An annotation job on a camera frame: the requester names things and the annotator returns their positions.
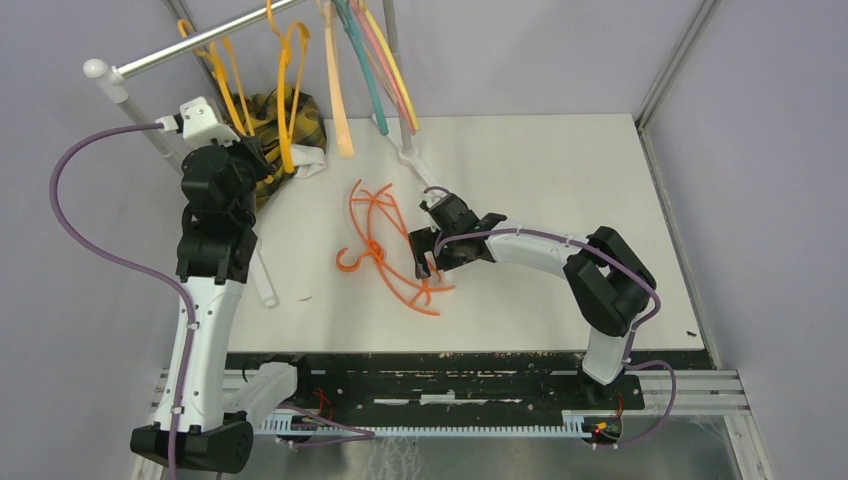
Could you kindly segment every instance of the yellow hanger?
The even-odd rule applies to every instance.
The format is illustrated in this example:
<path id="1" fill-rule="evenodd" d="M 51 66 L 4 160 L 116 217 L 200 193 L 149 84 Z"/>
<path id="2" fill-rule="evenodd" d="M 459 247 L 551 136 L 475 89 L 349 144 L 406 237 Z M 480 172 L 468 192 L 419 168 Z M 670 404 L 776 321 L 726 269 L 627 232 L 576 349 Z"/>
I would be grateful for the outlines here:
<path id="1" fill-rule="evenodd" d="M 334 28 L 335 7 L 331 2 L 321 5 L 320 0 L 315 0 L 324 17 L 324 37 L 327 44 L 327 73 L 330 83 L 330 101 L 333 109 L 333 124 L 336 126 L 336 143 L 339 146 L 339 155 L 342 158 L 353 158 L 353 140 L 350 137 L 350 126 L 347 123 L 347 114 L 344 108 L 342 87 L 339 82 L 338 52 L 336 49 L 336 37 Z"/>
<path id="2" fill-rule="evenodd" d="M 183 38 L 194 34 L 194 27 L 184 18 L 177 21 L 177 30 L 179 30 L 180 35 Z M 236 88 L 238 89 L 239 99 L 241 101 L 241 110 L 244 113 L 245 122 L 247 123 L 247 130 L 250 133 L 250 136 L 254 136 L 256 133 L 253 130 L 253 124 L 250 122 L 250 115 L 247 113 L 247 100 L 244 98 L 244 90 L 241 87 L 241 76 L 238 72 L 238 63 L 236 63 L 236 55 L 233 51 L 233 45 L 227 37 L 222 38 L 221 43 L 224 44 L 224 49 L 227 50 L 227 56 L 230 57 L 230 63 L 233 65 L 233 76 L 236 80 Z M 218 81 L 218 88 L 221 90 L 221 96 L 224 97 L 224 104 L 227 107 L 227 112 L 229 112 L 230 118 L 233 120 L 233 126 L 240 134 L 242 134 L 242 136 L 246 137 L 248 132 L 245 132 L 244 125 L 242 125 L 238 111 L 236 111 L 236 106 L 233 104 L 233 96 L 230 93 L 230 87 L 227 84 L 227 68 L 224 66 L 224 62 L 221 61 L 221 57 L 218 56 L 218 48 L 215 45 L 215 42 L 209 43 L 208 53 L 200 48 L 194 49 L 194 53 L 198 57 L 204 58 L 212 64 L 212 74 L 215 77 L 215 80 Z"/>
<path id="3" fill-rule="evenodd" d="M 274 12 L 271 10 L 271 0 L 265 0 L 265 16 L 268 18 L 268 24 L 271 26 L 271 31 L 280 39 L 280 58 L 277 66 L 277 125 L 280 132 L 280 156 L 283 158 L 283 171 L 286 173 L 294 172 L 294 162 L 291 156 L 291 142 L 294 134 L 294 120 L 297 113 L 297 101 L 300 97 L 300 84 L 303 79 L 303 67 L 306 60 L 306 50 L 309 41 L 309 29 L 301 22 L 296 22 L 289 26 L 285 36 L 280 33 L 277 24 L 274 22 Z M 292 103 L 291 120 L 289 128 L 286 128 L 286 68 L 291 61 L 291 34 L 294 27 L 298 27 L 300 35 L 300 67 L 297 71 L 297 83 Z"/>
<path id="4" fill-rule="evenodd" d="M 403 83 L 403 77 L 400 75 L 400 69 L 398 69 L 397 63 L 395 62 L 395 57 L 394 55 L 392 55 L 392 51 L 389 48 L 389 44 L 386 43 L 386 38 L 383 36 L 383 31 L 380 29 L 380 26 L 377 25 L 377 21 L 374 20 L 374 16 L 371 15 L 371 11 L 368 10 L 368 4 L 365 3 L 365 0 L 351 1 L 359 3 L 359 8 L 361 8 L 362 12 L 365 13 L 365 18 L 368 19 L 368 24 L 371 25 L 372 29 L 374 29 L 374 34 L 377 36 L 377 41 L 380 43 L 380 48 L 383 49 L 383 53 L 385 53 L 386 59 L 389 61 L 389 67 L 391 67 L 392 75 L 394 75 L 395 81 L 397 81 L 398 90 L 400 90 L 400 95 L 403 97 L 403 102 L 406 104 L 410 120 L 412 121 L 412 126 L 415 128 L 415 130 L 419 130 L 418 116 L 415 114 L 415 108 L 412 106 L 412 101 L 409 99 L 409 92 L 406 91 L 406 84 Z"/>

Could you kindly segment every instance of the camouflage fabric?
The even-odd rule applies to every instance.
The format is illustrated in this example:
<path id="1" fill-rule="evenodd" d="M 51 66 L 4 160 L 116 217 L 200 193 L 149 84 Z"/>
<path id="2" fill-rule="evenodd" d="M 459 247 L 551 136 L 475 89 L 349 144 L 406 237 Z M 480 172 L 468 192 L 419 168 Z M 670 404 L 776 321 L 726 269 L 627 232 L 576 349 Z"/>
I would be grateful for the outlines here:
<path id="1" fill-rule="evenodd" d="M 286 125 L 291 119 L 293 93 L 294 89 L 291 85 L 286 85 Z M 233 100 L 236 105 L 239 104 L 238 98 Z M 318 111 L 315 99 L 301 91 L 297 104 L 292 143 L 319 147 L 326 152 L 327 132 L 324 130 L 324 119 Z M 269 95 L 253 95 L 247 99 L 247 110 L 256 136 L 262 145 L 262 153 L 274 170 L 271 175 L 273 181 L 268 183 L 266 179 L 256 184 L 256 206 L 261 208 L 268 202 L 271 195 L 279 190 L 280 186 L 291 180 L 294 174 L 287 174 L 283 171 L 283 158 L 280 155 L 280 132 L 277 122 L 277 91 L 274 90 Z"/>

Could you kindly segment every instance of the white end cap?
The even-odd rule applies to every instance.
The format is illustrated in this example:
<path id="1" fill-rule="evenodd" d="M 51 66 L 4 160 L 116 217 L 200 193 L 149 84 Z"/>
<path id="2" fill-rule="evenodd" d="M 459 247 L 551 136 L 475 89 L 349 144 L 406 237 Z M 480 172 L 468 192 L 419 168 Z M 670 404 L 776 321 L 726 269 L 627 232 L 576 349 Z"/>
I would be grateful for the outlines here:
<path id="1" fill-rule="evenodd" d="M 85 76 L 97 82 L 103 93 L 114 103 L 124 103 L 130 97 L 123 87 L 124 79 L 103 60 L 93 58 L 82 67 Z"/>

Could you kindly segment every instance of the orange hanger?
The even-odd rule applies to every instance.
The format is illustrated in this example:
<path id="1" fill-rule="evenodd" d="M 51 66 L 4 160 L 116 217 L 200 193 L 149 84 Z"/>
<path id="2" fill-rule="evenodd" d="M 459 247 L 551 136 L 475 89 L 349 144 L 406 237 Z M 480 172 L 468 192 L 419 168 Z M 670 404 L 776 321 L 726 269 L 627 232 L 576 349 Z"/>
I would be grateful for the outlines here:
<path id="1" fill-rule="evenodd" d="M 412 245 L 409 244 L 409 231 L 406 229 L 406 224 L 403 221 L 403 216 L 400 213 L 400 208 L 398 207 L 397 201 L 394 197 L 386 193 L 386 191 L 391 188 L 392 184 L 389 183 L 380 190 L 377 190 L 376 193 L 372 194 L 366 189 L 360 189 L 360 193 L 365 195 L 364 197 L 354 197 L 356 194 L 359 185 L 362 183 L 362 179 L 359 179 L 356 182 L 356 185 L 353 186 L 353 189 L 350 191 L 350 196 L 348 197 L 348 208 L 350 209 L 350 218 L 353 220 L 353 225 L 356 227 L 356 233 L 359 234 L 359 238 L 362 240 L 362 243 L 365 245 L 366 250 L 362 252 L 357 258 L 356 261 L 352 265 L 345 265 L 342 263 L 342 256 L 347 252 L 347 247 L 339 250 L 339 253 L 336 254 L 336 267 L 343 272 L 354 272 L 362 265 L 362 261 L 368 257 L 374 259 L 374 264 L 377 266 L 377 271 L 380 273 L 380 277 L 382 277 L 383 281 L 386 283 L 386 286 L 389 287 L 389 290 L 397 297 L 398 300 L 404 303 L 407 307 L 415 310 L 416 312 L 423 313 L 425 315 L 440 315 L 439 312 L 430 310 L 427 308 L 423 308 L 417 305 L 418 299 L 421 296 L 424 296 L 424 306 L 427 307 L 430 305 L 430 301 L 432 300 L 433 292 L 445 292 L 448 290 L 452 290 L 454 288 L 453 285 L 445 285 L 433 287 L 430 286 L 430 283 L 427 279 L 424 280 L 410 280 L 400 273 L 398 273 L 394 268 L 391 267 L 386 262 L 386 252 L 383 249 L 383 246 L 380 245 L 374 238 L 373 231 L 373 213 L 374 207 L 377 207 L 386 218 L 389 219 L 389 222 L 395 227 L 395 230 L 404 238 L 407 245 L 409 246 L 409 251 L 412 252 Z M 354 211 L 355 203 L 368 203 L 368 216 L 365 231 L 362 231 L 362 227 L 359 226 L 359 222 L 356 220 L 356 212 Z M 388 209 L 392 209 L 395 213 L 395 216 L 389 212 Z M 430 270 L 436 272 L 436 277 L 438 282 L 442 281 L 442 274 L 439 272 L 435 265 L 430 263 Z M 406 299 L 403 294 L 398 291 L 395 285 L 390 280 L 387 272 L 390 273 L 393 277 L 406 285 L 417 290 L 417 293 L 410 299 Z"/>

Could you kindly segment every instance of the metal rod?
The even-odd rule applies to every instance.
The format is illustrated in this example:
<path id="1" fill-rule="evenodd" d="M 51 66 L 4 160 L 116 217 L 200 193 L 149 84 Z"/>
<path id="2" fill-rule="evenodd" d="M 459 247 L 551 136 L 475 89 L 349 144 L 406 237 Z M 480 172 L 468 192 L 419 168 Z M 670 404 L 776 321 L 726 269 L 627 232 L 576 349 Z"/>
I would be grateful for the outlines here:
<path id="1" fill-rule="evenodd" d="M 704 27 L 706 27 L 720 3 L 721 0 L 702 0 L 698 6 L 683 34 L 677 40 L 674 52 L 648 90 L 648 95 L 645 96 L 645 100 L 639 108 L 639 113 L 636 114 L 636 128 L 638 130 L 644 131 L 650 125 L 660 104 L 668 94 L 669 87 L 677 78 L 681 67 L 689 58 L 693 47 L 704 31 Z"/>
<path id="2" fill-rule="evenodd" d="M 274 13 L 281 12 L 303 1 L 304 0 L 280 0 L 271 4 L 271 11 L 273 11 Z M 182 41 L 179 41 L 169 47 L 165 47 L 157 52 L 151 53 L 150 55 L 146 55 L 138 60 L 118 67 L 117 73 L 124 80 L 129 79 L 138 75 L 141 72 L 144 72 L 157 65 L 167 62 L 168 60 L 174 57 L 182 55 L 183 53 L 189 52 L 198 47 L 202 47 L 207 43 L 218 40 L 219 38 L 226 36 L 232 32 L 235 32 L 236 30 L 242 29 L 249 25 L 253 25 L 254 23 L 259 22 L 264 18 L 264 7 L 254 10 L 250 13 L 240 15 L 216 27 L 212 27 L 209 30 L 206 30 L 204 32 L 198 32 L 194 35 L 186 37 Z"/>
<path id="3" fill-rule="evenodd" d="M 162 0 L 162 3 L 165 5 L 165 8 L 168 9 L 168 12 L 171 14 L 171 18 L 173 18 L 175 22 L 180 19 L 186 19 L 189 23 L 194 25 L 194 17 L 192 17 L 191 11 L 189 11 L 183 0 Z M 219 106 L 224 105 L 224 97 L 221 95 L 221 91 L 218 89 L 218 83 L 212 75 L 212 68 L 202 58 L 195 55 L 194 59 L 197 64 L 200 65 L 200 71 L 203 72 L 203 76 L 206 77 L 206 81 L 212 86 L 212 91 L 215 92 L 215 97 L 219 101 Z"/>
<path id="4" fill-rule="evenodd" d="M 398 48 L 397 39 L 397 19 L 395 18 L 395 2 L 394 0 L 383 0 L 383 14 L 386 17 L 386 41 L 389 44 L 389 50 L 392 52 L 392 57 L 398 66 L 398 71 L 403 73 L 400 64 L 400 50 Z M 415 151 L 412 145 L 412 133 L 404 122 L 400 123 L 401 137 L 401 153 L 410 154 Z"/>
<path id="5" fill-rule="evenodd" d="M 127 97 L 121 103 L 118 103 L 118 106 L 121 107 L 121 110 L 132 120 L 136 125 L 143 125 L 145 123 L 151 123 L 150 119 L 147 118 L 147 115 L 138 108 L 138 105 L 135 104 L 132 98 Z M 168 143 L 168 139 L 165 138 L 165 135 L 159 130 L 146 130 L 144 131 L 144 136 L 150 140 L 150 143 L 156 147 L 156 150 L 165 157 L 165 160 L 168 161 L 168 164 L 177 171 L 180 172 L 180 163 L 182 163 L 182 155 L 179 154 L 174 148 Z"/>

